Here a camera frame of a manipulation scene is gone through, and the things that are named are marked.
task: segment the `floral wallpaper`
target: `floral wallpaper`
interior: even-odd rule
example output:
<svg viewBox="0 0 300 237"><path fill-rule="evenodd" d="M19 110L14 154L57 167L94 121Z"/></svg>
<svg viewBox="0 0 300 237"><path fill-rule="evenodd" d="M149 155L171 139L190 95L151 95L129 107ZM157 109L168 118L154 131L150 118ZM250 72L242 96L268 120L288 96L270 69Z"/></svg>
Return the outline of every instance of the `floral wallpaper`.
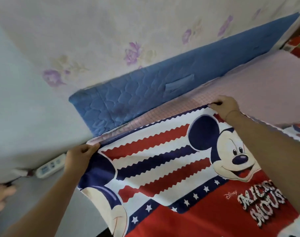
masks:
<svg viewBox="0 0 300 237"><path fill-rule="evenodd" d="M300 0L0 0L0 25L65 97L300 12Z"/></svg>

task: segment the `forearm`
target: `forearm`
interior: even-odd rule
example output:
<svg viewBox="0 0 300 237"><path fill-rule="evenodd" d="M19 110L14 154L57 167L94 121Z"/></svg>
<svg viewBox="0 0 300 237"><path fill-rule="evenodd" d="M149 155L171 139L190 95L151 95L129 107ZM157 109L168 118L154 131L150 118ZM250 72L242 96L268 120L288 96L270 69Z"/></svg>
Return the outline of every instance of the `forearm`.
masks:
<svg viewBox="0 0 300 237"><path fill-rule="evenodd" d="M80 177L64 173L52 189L4 237L55 236Z"/></svg>
<svg viewBox="0 0 300 237"><path fill-rule="evenodd" d="M300 142L233 112L227 122L300 213Z"/></svg>

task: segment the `mickey mouse fabric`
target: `mickey mouse fabric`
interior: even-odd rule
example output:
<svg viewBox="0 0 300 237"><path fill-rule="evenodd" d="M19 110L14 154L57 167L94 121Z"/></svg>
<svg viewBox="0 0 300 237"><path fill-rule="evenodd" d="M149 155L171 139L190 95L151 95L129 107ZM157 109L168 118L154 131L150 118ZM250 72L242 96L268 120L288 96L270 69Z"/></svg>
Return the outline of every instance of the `mickey mouse fabric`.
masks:
<svg viewBox="0 0 300 237"><path fill-rule="evenodd" d="M102 145L79 188L114 237L300 236L300 215L206 105Z"/></svg>

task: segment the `pink sheet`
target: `pink sheet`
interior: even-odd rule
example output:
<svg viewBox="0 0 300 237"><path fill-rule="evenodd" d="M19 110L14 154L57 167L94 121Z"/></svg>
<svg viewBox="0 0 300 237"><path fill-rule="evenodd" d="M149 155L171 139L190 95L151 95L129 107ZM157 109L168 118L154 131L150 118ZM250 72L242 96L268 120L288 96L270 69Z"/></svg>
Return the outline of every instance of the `pink sheet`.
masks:
<svg viewBox="0 0 300 237"><path fill-rule="evenodd" d="M218 95L233 96L243 113L273 125L299 121L300 59L283 50L262 55L87 143L94 144L211 103Z"/></svg>

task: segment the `blue quilted headboard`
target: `blue quilted headboard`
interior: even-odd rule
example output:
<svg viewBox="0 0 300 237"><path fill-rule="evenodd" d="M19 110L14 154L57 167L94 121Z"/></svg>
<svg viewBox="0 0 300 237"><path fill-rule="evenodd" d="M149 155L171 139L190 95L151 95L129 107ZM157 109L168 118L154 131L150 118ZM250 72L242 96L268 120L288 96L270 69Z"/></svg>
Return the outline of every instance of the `blue quilted headboard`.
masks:
<svg viewBox="0 0 300 237"><path fill-rule="evenodd" d="M298 16L280 18L80 90L69 101L93 135L101 135L268 52Z"/></svg>

